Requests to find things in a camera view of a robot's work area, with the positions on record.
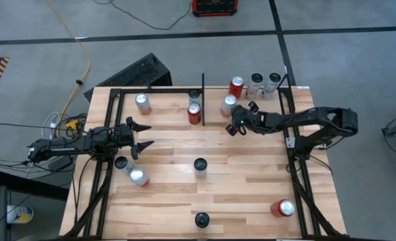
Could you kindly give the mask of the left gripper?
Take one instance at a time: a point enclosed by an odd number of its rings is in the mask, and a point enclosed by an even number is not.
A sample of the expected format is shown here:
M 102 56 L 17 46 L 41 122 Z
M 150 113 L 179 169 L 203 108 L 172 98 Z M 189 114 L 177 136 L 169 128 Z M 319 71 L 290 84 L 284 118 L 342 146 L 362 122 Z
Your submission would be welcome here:
M 154 141 L 136 143 L 135 133 L 146 131 L 150 128 L 151 126 L 136 123 L 131 116 L 127 117 L 125 124 L 121 124 L 115 127 L 115 146 L 117 148 L 130 147 L 132 158 L 134 160 L 138 160 L 139 153 L 152 145 Z

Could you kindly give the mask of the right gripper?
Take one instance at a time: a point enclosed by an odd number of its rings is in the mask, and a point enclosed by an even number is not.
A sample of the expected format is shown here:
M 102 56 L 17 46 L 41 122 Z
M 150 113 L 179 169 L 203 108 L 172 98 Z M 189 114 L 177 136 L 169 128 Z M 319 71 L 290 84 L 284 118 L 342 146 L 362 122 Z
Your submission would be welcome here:
M 231 124 L 225 128 L 230 136 L 235 136 L 237 133 L 246 135 L 247 130 L 261 135 L 268 133 L 268 127 L 262 121 L 265 115 L 259 113 L 256 102 L 250 101 L 248 107 L 238 104 L 231 110 Z

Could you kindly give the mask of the white and pink soda can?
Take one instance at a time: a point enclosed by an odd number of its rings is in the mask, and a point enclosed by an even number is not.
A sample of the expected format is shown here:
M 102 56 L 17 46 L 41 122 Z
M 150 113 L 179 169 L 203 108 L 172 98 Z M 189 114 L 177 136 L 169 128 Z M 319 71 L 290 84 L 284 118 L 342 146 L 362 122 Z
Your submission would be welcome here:
M 237 105 L 237 98 L 232 94 L 224 97 L 220 108 L 220 113 L 223 117 L 227 118 L 231 115 L 231 110 Z
M 141 114 L 147 115 L 150 114 L 152 109 L 149 101 L 148 95 L 144 93 L 140 93 L 135 97 L 135 103 L 138 107 L 138 110 Z

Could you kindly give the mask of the red Coca-Cola can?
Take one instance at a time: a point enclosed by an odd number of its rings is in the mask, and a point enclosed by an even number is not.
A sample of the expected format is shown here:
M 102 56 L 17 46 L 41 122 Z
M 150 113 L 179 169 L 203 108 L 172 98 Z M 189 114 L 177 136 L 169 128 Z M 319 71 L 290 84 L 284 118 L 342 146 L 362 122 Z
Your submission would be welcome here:
M 244 80 L 240 76 L 234 76 L 230 81 L 228 93 L 238 99 L 241 97 L 243 86 Z
M 190 124 L 197 125 L 201 121 L 201 108 L 198 104 L 191 104 L 188 107 L 188 120 Z
M 271 204 L 271 214 L 276 218 L 290 217 L 294 212 L 295 206 L 288 199 L 281 199 Z

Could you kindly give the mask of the clear bottle black cap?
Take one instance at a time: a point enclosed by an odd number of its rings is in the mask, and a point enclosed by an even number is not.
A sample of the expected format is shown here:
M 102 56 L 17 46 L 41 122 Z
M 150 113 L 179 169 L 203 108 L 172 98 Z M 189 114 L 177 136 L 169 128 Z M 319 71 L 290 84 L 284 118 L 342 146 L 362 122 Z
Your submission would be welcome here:
M 130 172 L 134 169 L 135 164 L 134 162 L 128 160 L 128 158 L 124 156 L 119 156 L 115 159 L 115 167 L 126 175 L 129 175 Z

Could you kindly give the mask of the white and red soda can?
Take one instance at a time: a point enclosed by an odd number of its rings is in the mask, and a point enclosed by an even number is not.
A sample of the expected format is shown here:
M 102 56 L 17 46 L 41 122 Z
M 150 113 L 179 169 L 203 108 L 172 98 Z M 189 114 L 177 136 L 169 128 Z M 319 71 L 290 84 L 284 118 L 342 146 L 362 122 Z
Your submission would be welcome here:
M 149 185 L 150 178 L 148 174 L 141 168 L 134 168 L 129 173 L 129 179 L 138 186 L 145 187 Z

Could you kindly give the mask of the red and black case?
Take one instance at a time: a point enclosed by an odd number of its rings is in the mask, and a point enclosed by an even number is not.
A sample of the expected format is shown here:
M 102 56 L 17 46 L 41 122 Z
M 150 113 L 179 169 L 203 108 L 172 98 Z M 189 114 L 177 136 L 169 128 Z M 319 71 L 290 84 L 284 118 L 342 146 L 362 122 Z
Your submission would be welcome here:
M 234 15 L 239 0 L 192 0 L 192 13 L 196 17 Z

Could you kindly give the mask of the white yellow blue container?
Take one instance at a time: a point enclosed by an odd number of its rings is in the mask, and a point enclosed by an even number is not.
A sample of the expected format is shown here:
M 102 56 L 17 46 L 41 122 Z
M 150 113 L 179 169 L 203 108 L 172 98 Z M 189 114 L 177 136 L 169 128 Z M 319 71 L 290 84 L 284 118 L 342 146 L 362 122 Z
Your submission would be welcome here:
M 27 224 L 34 217 L 34 209 L 23 206 L 7 206 L 8 224 Z

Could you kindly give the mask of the black aluminium rig frame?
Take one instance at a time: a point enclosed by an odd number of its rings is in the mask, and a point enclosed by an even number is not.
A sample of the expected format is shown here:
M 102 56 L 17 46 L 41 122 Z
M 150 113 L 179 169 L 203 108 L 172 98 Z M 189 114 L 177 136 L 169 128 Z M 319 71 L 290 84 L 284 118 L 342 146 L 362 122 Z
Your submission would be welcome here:
M 82 236 L 102 239 L 221 239 L 301 238 L 321 234 L 315 215 L 294 189 L 299 179 L 327 220 L 339 231 L 345 226 L 326 152 L 315 150 L 313 159 L 300 161 L 286 147 L 285 139 L 309 135 L 317 126 L 298 127 L 272 135 L 230 136 L 230 119 L 220 113 L 227 88 L 202 89 L 202 120 L 188 121 L 188 88 L 155 87 L 148 91 L 151 113 L 142 115 L 135 103 L 140 87 L 97 87 L 88 110 L 87 128 L 113 126 L 132 117 L 151 126 L 137 133 L 139 142 L 154 141 L 142 151 L 137 165 L 148 172 L 150 183 L 140 187 L 123 172 L 110 171 L 88 156 L 77 158 L 72 191 L 80 199 L 68 198 L 60 233 L 74 225 L 106 176 L 111 178 L 106 196 L 95 208 Z M 207 161 L 207 175 L 197 178 L 194 161 Z M 290 217 L 276 218 L 271 204 L 288 199 L 295 206 Z M 195 216 L 210 217 L 206 228 L 195 224 Z

